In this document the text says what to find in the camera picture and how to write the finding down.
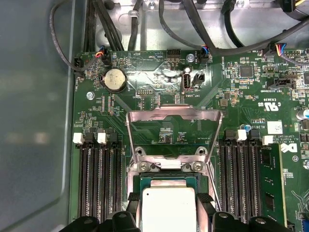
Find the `plastic side panel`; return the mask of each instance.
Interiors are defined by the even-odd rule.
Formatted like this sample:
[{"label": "plastic side panel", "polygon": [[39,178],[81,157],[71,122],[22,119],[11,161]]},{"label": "plastic side panel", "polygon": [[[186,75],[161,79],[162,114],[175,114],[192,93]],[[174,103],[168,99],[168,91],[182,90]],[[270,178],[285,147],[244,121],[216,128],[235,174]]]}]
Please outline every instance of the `plastic side panel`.
[{"label": "plastic side panel", "polygon": [[[83,31],[83,6],[72,2],[56,14],[67,55],[72,6]],[[0,231],[59,231],[68,223],[73,81],[48,29],[54,3],[0,1]]]}]

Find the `connector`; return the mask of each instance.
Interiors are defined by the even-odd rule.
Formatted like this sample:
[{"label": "connector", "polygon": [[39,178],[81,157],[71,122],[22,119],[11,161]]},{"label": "connector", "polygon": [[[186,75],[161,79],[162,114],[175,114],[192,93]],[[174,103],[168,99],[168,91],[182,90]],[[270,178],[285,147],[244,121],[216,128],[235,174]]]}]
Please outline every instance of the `connector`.
[{"label": "connector", "polygon": [[274,54],[276,54],[277,53],[277,51],[276,51],[276,46],[275,46],[275,44],[274,43],[270,43],[269,45],[267,45],[267,47],[266,48],[264,48],[263,50],[262,50],[262,55],[263,56],[273,56]]}]

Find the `blue wire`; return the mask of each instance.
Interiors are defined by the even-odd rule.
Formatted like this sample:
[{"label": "blue wire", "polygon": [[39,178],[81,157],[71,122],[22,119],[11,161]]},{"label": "blue wire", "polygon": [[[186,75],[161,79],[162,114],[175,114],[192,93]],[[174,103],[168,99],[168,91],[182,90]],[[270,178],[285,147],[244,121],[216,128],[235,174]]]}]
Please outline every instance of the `blue wire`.
[{"label": "blue wire", "polygon": [[208,49],[206,47],[203,47],[203,49],[205,50],[206,54],[208,54]]},{"label": "blue wire", "polygon": [[281,47],[281,55],[283,54],[283,52],[284,52],[284,48],[285,48],[285,46],[286,46],[286,43],[284,44],[284,45],[282,45],[282,47]]}]

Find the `chip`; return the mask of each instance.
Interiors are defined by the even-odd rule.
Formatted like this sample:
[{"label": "chip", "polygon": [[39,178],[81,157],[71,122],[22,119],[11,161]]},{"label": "chip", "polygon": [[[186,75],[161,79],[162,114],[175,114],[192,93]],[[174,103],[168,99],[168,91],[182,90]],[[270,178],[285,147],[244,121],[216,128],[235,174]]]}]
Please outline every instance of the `chip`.
[{"label": "chip", "polygon": [[275,211],[275,201],[272,195],[265,193],[265,203],[268,209]]},{"label": "chip", "polygon": [[309,72],[304,73],[304,84],[309,85]]},{"label": "chip", "polygon": [[221,107],[227,107],[228,106],[228,100],[227,99],[220,99],[220,106]]},{"label": "chip", "polygon": [[271,158],[270,158],[270,150],[263,149],[262,151],[262,163],[266,166],[270,166],[271,164]]},{"label": "chip", "polygon": [[240,77],[253,77],[252,65],[241,65]]}]

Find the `capacitor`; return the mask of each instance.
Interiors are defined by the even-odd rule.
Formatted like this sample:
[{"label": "capacitor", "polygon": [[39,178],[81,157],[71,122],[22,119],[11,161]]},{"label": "capacitor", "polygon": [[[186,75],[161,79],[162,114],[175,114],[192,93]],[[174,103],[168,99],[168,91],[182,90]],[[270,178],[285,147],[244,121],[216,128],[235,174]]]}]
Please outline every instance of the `capacitor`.
[{"label": "capacitor", "polygon": [[309,119],[309,110],[300,110],[296,113],[299,120]]},{"label": "capacitor", "polygon": [[101,77],[101,84],[111,93],[120,93],[127,86],[127,78],[120,69],[110,69]]},{"label": "capacitor", "polygon": [[248,133],[251,129],[252,129],[252,126],[251,125],[246,125],[246,124],[242,124],[241,126],[240,126],[240,129],[242,129],[242,130],[246,130],[246,132]]}]

